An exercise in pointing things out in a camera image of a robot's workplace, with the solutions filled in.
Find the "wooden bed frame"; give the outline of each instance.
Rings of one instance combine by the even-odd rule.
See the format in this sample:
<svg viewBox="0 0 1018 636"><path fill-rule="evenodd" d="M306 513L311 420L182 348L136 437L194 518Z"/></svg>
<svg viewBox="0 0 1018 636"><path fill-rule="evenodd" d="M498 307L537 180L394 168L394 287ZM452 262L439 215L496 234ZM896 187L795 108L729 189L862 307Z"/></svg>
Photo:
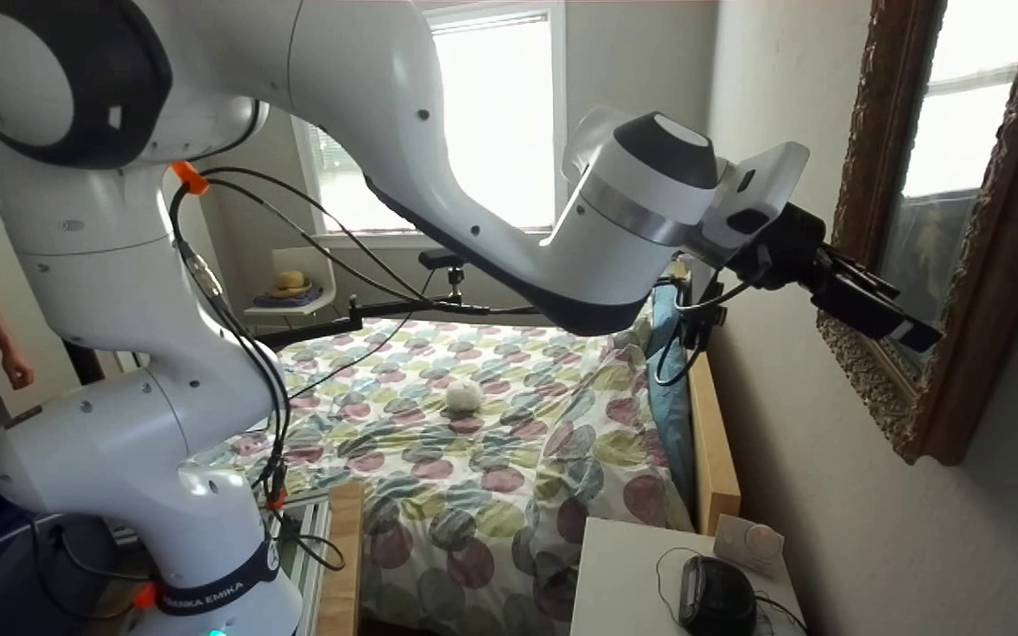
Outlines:
<svg viewBox="0 0 1018 636"><path fill-rule="evenodd" d="M691 452L696 452L696 531L715 532L717 517L738 517L743 485L736 477L722 399L710 371L710 358L696 358L688 366L691 406Z"/></svg>

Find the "white robotic arm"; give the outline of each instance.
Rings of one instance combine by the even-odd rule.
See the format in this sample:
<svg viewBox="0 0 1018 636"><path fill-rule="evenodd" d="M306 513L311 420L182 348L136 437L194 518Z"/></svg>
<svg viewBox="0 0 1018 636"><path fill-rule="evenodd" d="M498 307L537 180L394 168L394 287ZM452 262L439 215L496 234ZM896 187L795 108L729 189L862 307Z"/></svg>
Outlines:
<svg viewBox="0 0 1018 636"><path fill-rule="evenodd" d="M572 332L623 328L674 249L770 287L840 279L817 234L795 270L770 270L804 149L726 168L657 113L595 133L552 238L506 227L447 168L433 43L407 0L0 0L7 234L62 339L152 354L2 430L0 490L140 531L162 596L135 632L298 628L301 596L265 559L248 485L179 470L273 397L198 311L158 201L174 158L245 141L262 103L326 128L381 201ZM875 337L912 328L892 314Z"/></svg>

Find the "floral bedspread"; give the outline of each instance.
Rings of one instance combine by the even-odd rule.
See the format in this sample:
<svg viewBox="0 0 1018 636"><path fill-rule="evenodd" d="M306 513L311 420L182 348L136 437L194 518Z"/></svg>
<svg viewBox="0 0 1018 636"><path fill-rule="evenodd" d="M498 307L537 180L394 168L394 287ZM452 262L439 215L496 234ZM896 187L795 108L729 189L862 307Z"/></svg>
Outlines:
<svg viewBox="0 0 1018 636"><path fill-rule="evenodd" d="M632 337L394 324L281 348L288 498L369 479L365 611L467 636L566 632L586 517L688 526ZM456 384L482 411L452 413ZM241 470L262 452L265 430L231 440Z"/></svg>

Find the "wall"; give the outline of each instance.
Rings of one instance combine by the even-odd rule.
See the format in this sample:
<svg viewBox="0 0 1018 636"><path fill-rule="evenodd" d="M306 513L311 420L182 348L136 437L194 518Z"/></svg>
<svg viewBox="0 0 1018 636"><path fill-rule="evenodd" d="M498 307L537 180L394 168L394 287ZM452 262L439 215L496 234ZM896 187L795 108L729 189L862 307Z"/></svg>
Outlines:
<svg viewBox="0 0 1018 636"><path fill-rule="evenodd" d="M566 108L568 128L595 105L616 108L665 108L688 128L708 121L708 78L710 78L710 47L715 47L715 0L568 0L566 3ZM281 113L273 113L265 132L217 162L245 162L286 175L305 187L298 162L294 128ZM306 208L294 199L265 189L298 222L306 222ZM262 220L249 204L220 195L209 204L217 249L225 273L233 307L245 307L262 287L273 281L273 249L294 241L273 220ZM348 265L365 265L353 248L331 244ZM424 270L416 249L426 244L377 248L381 262L420 281ZM482 304L517 307L519 295L500 281L471 270L467 295ZM340 274L340 301L358 294L359 301L377 301L369 287Z"/></svg>
<svg viewBox="0 0 1018 636"><path fill-rule="evenodd" d="M722 151L812 149L797 204L829 220L867 0L736 0L717 14ZM715 344L744 513L789 532L812 632L1018 636L1018 347L965 467L903 467L802 294L744 294Z"/></svg>
<svg viewBox="0 0 1018 636"><path fill-rule="evenodd" d="M34 366L34 384L27 384L20 393L14 393L0 371L0 397L2 397L9 413L33 411L53 397L79 387L79 376L75 376L59 339L48 332L48 324L34 304L34 294L27 288L27 279L16 265L16 255L7 241L2 222L0 222L0 314Z"/></svg>

